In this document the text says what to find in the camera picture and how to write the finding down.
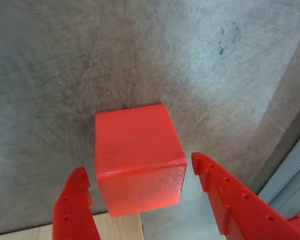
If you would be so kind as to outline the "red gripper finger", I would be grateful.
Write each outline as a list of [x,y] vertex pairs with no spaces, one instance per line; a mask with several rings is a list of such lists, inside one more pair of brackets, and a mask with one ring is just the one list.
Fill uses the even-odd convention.
[[84,167],[78,167],[68,177],[53,209],[52,238],[54,240],[99,240],[90,207],[90,181]]
[[191,155],[221,235],[228,240],[300,240],[300,218],[286,220],[207,155]]

